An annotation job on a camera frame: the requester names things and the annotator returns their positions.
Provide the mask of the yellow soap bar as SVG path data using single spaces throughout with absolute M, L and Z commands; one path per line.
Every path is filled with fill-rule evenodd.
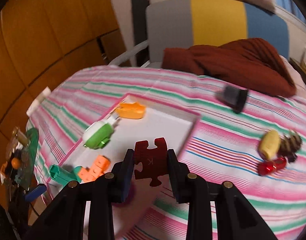
M 276 130 L 264 134 L 259 143 L 258 152 L 265 160 L 276 158 L 281 144 L 281 138 Z

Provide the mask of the striped pink bedsheet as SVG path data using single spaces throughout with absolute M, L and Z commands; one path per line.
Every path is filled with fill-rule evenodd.
M 84 130 L 122 96 L 147 96 L 200 113 L 182 162 L 208 181 L 232 181 L 278 239 L 296 239 L 306 226 L 306 99 L 250 91 L 243 112 L 235 114 L 215 97 L 224 86 L 212 77 L 172 70 L 83 69 L 59 85 L 28 120 L 27 128 L 39 131 L 35 176 L 49 181 L 49 166 L 62 161 Z M 282 135 L 293 129 L 303 144 L 294 163 L 261 177 L 257 148 L 271 129 Z

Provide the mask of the dark red quilted blanket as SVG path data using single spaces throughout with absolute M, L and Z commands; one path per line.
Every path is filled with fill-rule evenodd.
M 278 51 L 262 38 L 236 40 L 218 47 L 167 48 L 162 68 L 211 76 L 270 96 L 289 98 L 297 92 Z

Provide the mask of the red metallic cylinder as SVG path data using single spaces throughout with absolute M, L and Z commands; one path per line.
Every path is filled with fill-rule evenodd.
M 279 157 L 276 160 L 264 161 L 258 165 L 258 174 L 260 176 L 266 176 L 282 170 L 286 167 L 286 159 L 284 157 Z

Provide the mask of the red puzzle piece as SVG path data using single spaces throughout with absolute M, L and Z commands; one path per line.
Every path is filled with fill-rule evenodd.
M 135 170 L 136 180 L 151 179 L 150 187 L 158 187 L 162 182 L 159 176 L 168 174 L 167 153 L 168 147 L 164 138 L 154 140 L 155 148 L 148 148 L 148 141 L 137 141 L 135 143 L 133 161 L 135 165 L 142 164 L 142 170 Z

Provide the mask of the grey yellow blue headboard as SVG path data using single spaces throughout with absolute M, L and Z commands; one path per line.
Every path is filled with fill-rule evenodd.
M 163 60 L 165 48 L 221 46 L 262 38 L 289 58 L 287 23 L 276 14 L 235 0 L 165 0 L 146 9 L 151 62 Z

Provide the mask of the teal plastic toy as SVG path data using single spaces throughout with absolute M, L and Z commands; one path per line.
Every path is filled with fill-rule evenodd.
M 65 186 L 73 180 L 78 181 L 79 183 L 82 181 L 82 179 L 78 176 L 78 172 L 80 172 L 81 168 L 81 166 L 77 166 L 69 172 L 64 168 L 53 164 L 49 167 L 49 173 L 52 180 L 56 181 L 62 186 Z

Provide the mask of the dark brown massage comb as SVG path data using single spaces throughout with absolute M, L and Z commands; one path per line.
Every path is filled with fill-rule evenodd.
M 289 135 L 283 134 L 280 142 L 279 154 L 287 159 L 288 163 L 294 163 L 297 152 L 301 149 L 303 140 L 295 130 L 289 130 Z

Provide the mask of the orange toy boat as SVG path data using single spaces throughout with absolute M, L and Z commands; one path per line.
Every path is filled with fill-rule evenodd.
M 121 103 L 115 110 L 121 118 L 125 119 L 142 119 L 146 107 L 138 102 L 134 103 Z

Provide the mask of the black lens cup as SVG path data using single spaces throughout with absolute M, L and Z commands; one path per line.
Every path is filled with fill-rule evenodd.
M 234 113 L 240 114 L 244 109 L 248 97 L 248 89 L 240 89 L 231 85 L 225 87 L 216 93 L 216 98 L 231 107 Z

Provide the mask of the orange linked cubes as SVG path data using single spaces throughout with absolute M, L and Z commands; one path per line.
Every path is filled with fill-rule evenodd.
M 103 155 L 98 155 L 90 168 L 81 167 L 77 176 L 85 183 L 95 181 L 97 178 L 104 175 L 109 166 L 110 160 Z

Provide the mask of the pink rimmed white tray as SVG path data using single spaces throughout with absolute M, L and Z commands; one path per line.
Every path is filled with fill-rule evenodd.
M 78 166 L 90 168 L 98 155 L 103 155 L 114 165 L 124 158 L 127 149 L 135 147 L 137 141 L 147 141 L 147 147 L 154 149 L 156 148 L 154 140 L 157 138 L 164 138 L 167 146 L 173 149 L 176 155 L 179 155 L 192 138 L 201 119 L 199 113 L 183 107 L 144 96 L 126 94 L 100 120 L 103 121 L 115 115 L 122 103 L 143 105 L 145 107 L 143 117 L 141 119 L 118 119 L 114 124 L 110 142 L 102 149 L 91 150 L 84 145 L 82 139 L 79 139 L 60 161 L 60 167 L 67 171 L 72 171 Z M 114 233 L 117 238 L 120 238 L 140 220 L 162 190 L 161 186 L 151 187 L 149 183 L 148 178 L 142 180 L 133 178 L 131 185 L 134 194 L 130 203 L 113 208 Z

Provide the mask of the green white toy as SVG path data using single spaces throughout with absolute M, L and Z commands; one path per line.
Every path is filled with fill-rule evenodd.
M 96 121 L 90 125 L 82 135 L 84 147 L 92 150 L 104 148 L 110 141 L 118 120 L 119 116 L 112 114 L 108 118 Z

